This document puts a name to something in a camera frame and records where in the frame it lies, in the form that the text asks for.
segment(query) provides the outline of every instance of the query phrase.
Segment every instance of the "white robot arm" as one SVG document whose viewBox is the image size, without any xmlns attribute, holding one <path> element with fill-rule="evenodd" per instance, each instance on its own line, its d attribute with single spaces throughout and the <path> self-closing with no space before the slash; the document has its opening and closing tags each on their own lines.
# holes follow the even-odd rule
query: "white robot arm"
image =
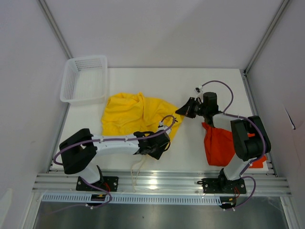
<svg viewBox="0 0 305 229">
<path fill-rule="evenodd" d="M 162 122 L 156 133 L 135 132 L 123 136 L 92 135 L 89 129 L 82 129 L 60 144 L 60 150 L 64 150 L 64 153 L 60 153 L 64 172 L 77 174 L 93 184 L 103 179 L 100 168 L 92 162 L 97 156 L 148 154 L 159 160 L 169 147 L 170 131 L 171 129 Z"/>
</svg>

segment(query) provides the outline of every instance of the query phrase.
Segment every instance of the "white enclosure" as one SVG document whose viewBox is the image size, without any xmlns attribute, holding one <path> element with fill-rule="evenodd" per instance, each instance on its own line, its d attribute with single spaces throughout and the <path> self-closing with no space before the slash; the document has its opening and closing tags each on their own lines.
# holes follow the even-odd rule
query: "white enclosure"
<svg viewBox="0 0 305 229">
<path fill-rule="evenodd" d="M 250 116 L 257 108 L 272 143 L 276 170 L 273 176 L 287 178 L 289 187 L 285 188 L 293 198 L 291 194 L 287 197 L 294 202 L 295 215 L 299 224 L 302 223 L 305 216 L 304 1 L 46 1 L 50 11 L 44 0 L 0 3 L 0 200 L 12 190 L 12 198 L 7 199 L 11 204 L 0 206 L 0 227 L 23 228 L 29 204 L 32 200 L 40 201 L 31 199 L 36 176 L 48 171 L 58 141 L 84 125 L 101 131 L 101 126 L 96 125 L 101 124 L 102 105 L 88 108 L 94 115 L 95 121 L 91 122 L 88 110 L 67 109 L 67 104 L 60 101 L 67 58 L 101 54 L 107 56 L 110 67 L 110 95 L 124 90 L 143 91 L 147 96 L 181 106 L 194 95 L 193 89 L 200 83 L 212 79 L 231 83 L 236 95 L 231 112 Z M 239 70 L 246 70 L 246 76 Z M 175 78 L 180 80 L 166 91 Z M 154 82 L 162 80 L 164 84 L 160 83 L 160 88 L 154 90 Z M 150 82 L 150 88 L 145 88 L 144 81 Z M 229 93 L 219 85 L 210 88 L 222 98 L 219 103 L 223 109 Z M 184 158 L 183 150 L 198 150 L 201 143 L 203 147 L 200 120 L 191 121 L 184 120 L 185 126 L 176 138 L 181 140 L 194 130 L 189 137 L 200 135 L 194 145 L 183 148 L 173 143 L 171 152 L 164 157 L 173 162 L 175 157 L 170 153 L 178 152 L 177 162 L 182 169 L 171 164 L 176 171 L 216 171 L 216 167 L 207 165 L 204 151 L 197 151 L 192 159 Z M 116 170 L 117 159 L 114 156 L 106 164 L 100 163 Z M 126 164 L 120 167 L 127 171 L 134 161 L 124 158 Z M 147 167 L 143 168 L 146 171 L 161 171 L 169 165 L 166 161 L 159 165 L 153 160 L 146 163 Z M 262 173 L 273 171 L 270 160 L 268 165 L 265 163 L 263 169 L 250 173 L 263 176 Z M 268 192 L 269 188 L 273 190 L 266 182 L 260 190 Z M 293 221 L 293 211 L 287 209 L 287 220 Z M 297 228 L 295 225 L 290 224 L 291 228 Z"/>
</svg>

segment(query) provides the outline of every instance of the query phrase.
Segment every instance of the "white cable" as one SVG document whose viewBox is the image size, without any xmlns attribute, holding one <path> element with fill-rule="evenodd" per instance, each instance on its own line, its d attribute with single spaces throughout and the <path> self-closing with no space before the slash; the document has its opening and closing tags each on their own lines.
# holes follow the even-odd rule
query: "white cable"
<svg viewBox="0 0 305 229">
<path fill-rule="evenodd" d="M 132 189 L 133 189 L 133 192 L 135 192 L 134 185 L 137 184 L 138 174 L 139 174 L 140 169 L 141 169 L 141 167 L 143 166 L 145 160 L 146 160 L 146 155 L 143 155 L 142 158 L 141 158 L 141 160 L 135 162 L 135 163 L 132 165 L 132 167 L 131 167 L 130 173 L 131 173 L 131 176 L 132 176 Z M 135 182 L 134 182 L 134 181 L 133 181 L 132 170 L 133 170 L 133 168 L 134 168 L 136 165 L 138 165 L 138 164 L 140 164 L 140 163 L 141 163 L 141 165 L 140 165 L 140 167 L 139 167 L 139 169 L 138 169 L 137 176 L 136 176 L 136 179 L 135 179 Z"/>
</svg>

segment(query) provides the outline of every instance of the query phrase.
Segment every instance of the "red cloth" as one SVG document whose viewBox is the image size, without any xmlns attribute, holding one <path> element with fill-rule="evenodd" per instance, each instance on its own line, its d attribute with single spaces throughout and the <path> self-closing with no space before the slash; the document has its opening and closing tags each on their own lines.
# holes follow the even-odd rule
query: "red cloth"
<svg viewBox="0 0 305 229">
<path fill-rule="evenodd" d="M 206 159 L 211 166 L 226 166 L 235 154 L 233 136 L 230 131 L 214 128 L 202 123 L 206 129 L 204 148 Z M 263 168 L 266 156 L 255 161 L 250 168 Z"/>
</svg>

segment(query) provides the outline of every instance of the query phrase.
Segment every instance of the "purple cable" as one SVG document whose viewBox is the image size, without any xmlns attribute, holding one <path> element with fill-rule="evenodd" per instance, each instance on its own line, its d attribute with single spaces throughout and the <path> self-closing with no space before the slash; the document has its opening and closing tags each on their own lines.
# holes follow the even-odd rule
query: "purple cable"
<svg viewBox="0 0 305 229">
<path fill-rule="evenodd" d="M 171 124 L 168 128 L 166 128 L 165 130 L 162 130 L 162 131 L 160 131 L 160 132 L 158 132 L 158 133 L 156 133 L 156 134 L 154 134 L 154 135 L 150 135 L 150 136 L 146 136 L 146 137 L 129 138 L 129 139 L 127 139 L 127 141 L 135 141 L 135 140 L 149 139 L 149 138 L 157 137 L 157 136 L 159 136 L 159 135 L 164 134 L 166 131 L 168 131 L 169 129 L 172 128 L 172 126 L 175 124 L 175 121 L 176 121 L 176 118 L 175 118 L 173 115 L 169 114 L 169 115 L 165 116 L 165 117 L 162 119 L 161 122 L 163 122 L 164 119 L 167 118 L 167 117 L 171 117 L 171 118 L 173 119 L 173 122 L 172 122 L 172 124 Z M 86 141 L 82 141 L 82 142 L 77 142 L 77 143 L 75 143 L 75 144 L 73 144 L 73 145 L 70 145 L 70 146 L 68 146 L 68 147 L 66 147 L 66 148 L 64 148 L 64 149 L 62 149 L 61 151 L 59 151 L 59 152 L 54 156 L 53 162 L 54 162 L 54 164 L 57 164 L 57 165 L 62 166 L 62 163 L 57 162 L 56 159 L 58 158 L 59 155 L 61 155 L 61 154 L 64 153 L 65 151 L 67 151 L 67 150 L 69 150 L 69 149 L 71 149 L 71 148 L 74 148 L 74 147 L 76 147 L 76 146 L 80 146 L 80 145 L 86 144 L 86 143 L 100 142 L 100 141 L 101 141 L 100 139 L 93 139 L 93 140 L 86 140 Z M 108 139 L 104 139 L 103 141 L 104 141 L 104 142 L 109 142 L 109 141 L 126 141 L 126 139 L 125 139 L 125 138 L 108 138 Z"/>
<path fill-rule="evenodd" d="M 54 156 L 53 162 L 54 162 L 54 164 L 57 164 L 57 165 L 62 166 L 62 163 L 57 162 L 56 159 L 57 159 L 58 156 L 59 156 L 60 154 L 62 154 L 63 152 L 65 152 L 65 151 L 67 151 L 67 150 L 69 150 L 69 149 L 71 149 L 71 148 L 74 148 L 74 147 L 76 147 L 76 146 L 80 146 L 80 145 L 86 144 L 86 143 L 100 142 L 100 141 L 101 141 L 100 139 L 93 139 L 93 140 L 86 140 L 86 141 L 82 141 L 82 142 L 78 142 L 78 143 L 75 143 L 75 144 L 73 144 L 73 145 L 70 145 L 70 146 L 68 146 L 68 147 L 66 147 L 66 148 L 64 148 L 64 149 L 62 149 L 61 151 L 59 151 L 59 152 Z"/>
<path fill-rule="evenodd" d="M 102 188 L 100 188 L 100 187 L 96 187 L 96 186 L 94 186 L 94 185 L 92 185 L 92 184 L 89 184 L 89 183 L 88 183 L 86 180 L 84 180 L 83 178 L 81 178 L 81 179 L 82 179 L 82 181 L 83 181 L 86 185 L 88 185 L 88 186 L 90 186 L 90 187 L 92 187 L 92 188 L 94 188 L 94 189 L 97 189 L 97 190 L 99 190 L 99 191 L 102 191 L 102 192 L 106 193 L 106 194 L 109 196 L 109 200 L 108 200 L 108 201 L 106 201 L 105 203 L 99 204 L 99 205 L 97 205 L 97 206 L 93 206 L 93 208 L 99 208 L 99 207 L 105 206 L 106 204 L 109 204 L 110 201 L 112 201 L 112 195 L 110 194 L 110 192 L 108 192 L 108 191 L 106 191 L 106 190 L 104 190 L 104 189 L 102 189 Z M 64 208 L 61 208 L 61 209 L 52 211 L 52 212 L 47 213 L 47 214 L 44 214 L 44 215 L 54 214 L 54 213 L 60 212 L 60 211 L 62 211 L 62 210 L 66 210 L 66 209 L 68 209 L 68 208 L 77 207 L 77 206 L 85 206 L 85 207 L 86 207 L 86 205 L 84 205 L 84 204 L 74 204 L 74 205 L 70 205 L 70 206 L 67 206 L 67 207 L 64 207 Z"/>
<path fill-rule="evenodd" d="M 249 201 L 249 199 L 253 196 L 253 194 L 254 194 L 254 192 L 255 192 L 255 190 L 256 190 L 256 181 L 255 181 L 255 179 L 254 179 L 253 177 L 251 177 L 251 176 L 244 176 L 244 177 L 242 177 L 242 179 L 245 179 L 245 178 L 250 178 L 250 179 L 252 179 L 252 181 L 253 181 L 253 183 L 254 183 L 253 190 L 252 190 L 250 196 L 249 196 L 243 203 L 241 203 L 241 204 L 235 206 L 234 209 L 239 208 L 239 207 L 241 207 L 242 205 L 244 205 L 245 203 L 247 203 L 247 202 Z"/>
<path fill-rule="evenodd" d="M 224 86 L 226 86 L 226 87 L 229 89 L 229 91 L 230 91 L 230 93 L 231 93 L 231 101 L 230 101 L 229 105 L 227 105 L 227 107 L 224 109 L 224 113 L 225 113 L 226 110 L 227 110 L 227 109 L 231 106 L 231 104 L 233 103 L 234 95 L 233 95 L 232 89 L 231 89 L 226 83 L 221 82 L 221 81 L 219 81 L 219 80 L 211 80 L 211 81 L 208 81 L 208 82 L 202 84 L 201 87 L 203 87 L 203 86 L 205 86 L 205 85 L 207 85 L 207 84 L 209 84 L 209 83 L 221 83 L 221 84 L 223 84 Z"/>
</svg>

